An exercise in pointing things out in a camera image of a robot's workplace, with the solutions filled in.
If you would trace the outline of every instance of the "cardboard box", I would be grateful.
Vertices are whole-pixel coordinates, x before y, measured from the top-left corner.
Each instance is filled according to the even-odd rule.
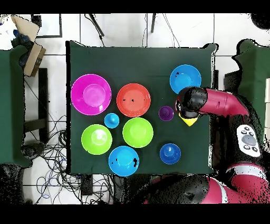
[[[270,102],[265,104],[265,122],[264,126],[270,128]]]
[[[270,128],[264,128],[264,143],[266,144],[265,151],[270,153],[270,148],[268,148],[268,144],[270,142]]]
[[[28,36],[29,39],[34,42],[29,58],[24,67],[24,74],[26,76],[35,76],[46,51],[46,49],[44,49],[41,45],[35,43],[35,39],[40,28],[38,25],[19,16],[13,15],[11,18],[18,31]]]
[[[266,79],[265,85],[265,102],[270,102],[270,78]]]

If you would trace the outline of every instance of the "table leg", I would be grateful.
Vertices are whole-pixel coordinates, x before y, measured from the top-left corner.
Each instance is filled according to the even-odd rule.
[[[156,13],[153,13],[153,16],[152,16],[152,25],[151,25],[151,33],[154,32],[155,20],[156,20]]]
[[[89,14],[89,16],[90,16],[90,18],[91,18],[91,20],[92,20],[94,26],[98,29],[100,35],[101,35],[101,36],[104,36],[104,33],[103,33],[102,30],[100,29],[100,27],[99,27],[98,23],[96,22],[96,20],[95,20],[93,14]]]
[[[48,71],[47,68],[38,69],[38,118],[45,119],[45,126],[39,128],[40,141],[46,143],[49,140],[48,127]]]

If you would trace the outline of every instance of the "floor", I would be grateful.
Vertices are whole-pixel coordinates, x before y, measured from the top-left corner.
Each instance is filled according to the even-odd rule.
[[[30,20],[30,15],[20,15]],[[148,42],[146,41],[146,14],[97,14],[96,20],[105,33],[103,42],[105,46],[134,46],[134,47],[170,47],[173,46],[172,33],[162,14],[157,14],[154,33],[150,32],[152,14],[148,14]],[[42,27],[38,33],[41,38],[36,43],[46,48],[46,54],[40,68],[48,69],[49,82],[49,126],[54,127],[54,121],[66,115],[66,64],[65,41],[73,40],[87,46],[103,46],[99,35],[84,14],[61,14],[62,37],[60,35],[59,14],[41,14]],[[260,45],[270,45],[269,31],[260,30],[250,19],[249,14],[167,14],[167,19],[177,38],[180,47],[201,48],[207,43],[217,43],[219,48],[215,56],[215,69],[219,70],[219,89],[223,90],[224,74],[238,70],[237,63],[231,58],[236,54],[236,45],[242,39],[254,39]],[[38,96],[38,75],[26,77],[30,88]],[[25,86],[26,113],[25,120],[37,119],[38,101],[30,88]],[[58,130],[66,128],[66,117],[60,119]],[[38,139],[38,132],[33,132]],[[25,144],[35,141],[31,133],[27,133]],[[50,144],[57,144],[57,139]],[[26,198],[36,202],[41,194],[44,180],[39,177],[48,176],[49,167],[42,158],[33,160],[33,166],[25,170],[23,185]],[[96,181],[102,175],[94,175]],[[101,182],[97,182],[94,190],[99,191]],[[49,198],[41,198],[38,204],[80,204],[73,192],[66,189],[59,191],[57,183],[51,183],[45,194]],[[108,200],[108,193],[104,193],[104,201]]]

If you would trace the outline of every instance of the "magenta bowl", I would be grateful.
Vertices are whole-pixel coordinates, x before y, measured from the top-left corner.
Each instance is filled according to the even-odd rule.
[[[71,101],[77,111],[85,115],[97,115],[111,102],[111,87],[97,74],[80,76],[71,88]]]

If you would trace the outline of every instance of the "green tablecloth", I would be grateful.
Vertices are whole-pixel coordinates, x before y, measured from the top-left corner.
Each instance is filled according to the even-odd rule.
[[[234,56],[240,68],[239,71],[225,75],[225,89],[237,89],[238,94],[244,96],[255,109],[251,114],[256,133],[261,144],[265,126],[265,88],[266,79],[270,78],[270,48],[259,46],[253,40],[242,40],[237,46],[237,55]]]
[[[0,163],[31,166],[21,152],[24,128],[24,75],[20,57],[24,46],[0,50]]]
[[[104,77],[111,86],[112,99],[108,108],[99,115],[80,114],[71,104],[71,173],[111,174],[108,157],[111,151],[126,145],[122,137],[124,124],[130,119],[120,113],[116,96],[128,83],[145,86],[151,95],[151,106],[142,116],[151,122],[154,136],[151,143],[136,149],[140,165],[136,174],[211,173],[209,156],[209,117],[203,116],[188,127],[177,114],[170,122],[163,122],[158,110],[164,105],[174,107],[176,94],[171,90],[169,77],[181,64],[195,66],[201,74],[202,87],[211,86],[211,54],[215,44],[199,48],[88,48],[70,42],[71,83],[88,73]],[[119,115],[120,124],[111,129],[112,146],[103,155],[91,155],[81,145],[81,134],[91,124],[104,125],[108,113]],[[174,165],[163,163],[159,151],[163,144],[175,143],[181,149],[181,158]]]

